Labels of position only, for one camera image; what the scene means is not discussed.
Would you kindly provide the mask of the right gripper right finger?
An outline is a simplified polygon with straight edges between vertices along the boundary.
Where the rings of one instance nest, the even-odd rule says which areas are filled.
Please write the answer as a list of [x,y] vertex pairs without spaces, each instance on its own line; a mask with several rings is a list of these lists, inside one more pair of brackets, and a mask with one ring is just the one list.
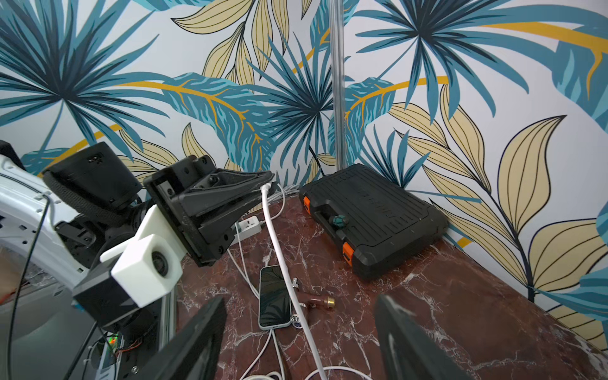
[[375,325],[389,379],[468,379],[462,370],[413,320],[413,314],[381,294]]

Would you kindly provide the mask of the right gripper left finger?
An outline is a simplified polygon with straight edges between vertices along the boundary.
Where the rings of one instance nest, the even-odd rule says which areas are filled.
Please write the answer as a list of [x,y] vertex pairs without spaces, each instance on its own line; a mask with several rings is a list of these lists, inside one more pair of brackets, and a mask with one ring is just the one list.
[[213,379],[226,325],[226,303],[214,297],[130,379]]

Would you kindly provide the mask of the phone with light case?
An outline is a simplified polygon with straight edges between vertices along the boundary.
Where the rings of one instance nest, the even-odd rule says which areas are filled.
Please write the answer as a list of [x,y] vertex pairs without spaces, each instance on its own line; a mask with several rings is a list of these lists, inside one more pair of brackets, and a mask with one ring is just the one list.
[[288,287],[279,265],[260,270],[258,324],[262,330],[279,329],[291,324],[292,305]]

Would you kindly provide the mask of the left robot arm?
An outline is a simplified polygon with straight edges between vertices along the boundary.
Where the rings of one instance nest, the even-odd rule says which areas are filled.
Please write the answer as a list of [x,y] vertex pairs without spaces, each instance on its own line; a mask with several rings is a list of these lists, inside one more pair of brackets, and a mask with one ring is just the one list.
[[93,320],[75,361],[100,346],[100,378],[212,379],[226,324],[222,297],[181,330],[170,315],[182,260],[211,266],[272,183],[189,155],[139,181],[100,142],[29,173],[1,144],[1,244],[71,291]]

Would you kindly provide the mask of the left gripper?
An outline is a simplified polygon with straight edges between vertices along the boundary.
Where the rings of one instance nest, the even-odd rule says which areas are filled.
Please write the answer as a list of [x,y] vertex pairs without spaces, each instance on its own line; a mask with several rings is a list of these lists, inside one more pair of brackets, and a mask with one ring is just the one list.
[[219,169],[211,157],[190,155],[151,174],[143,185],[200,267],[212,266],[234,240],[232,226],[261,202],[270,171]]

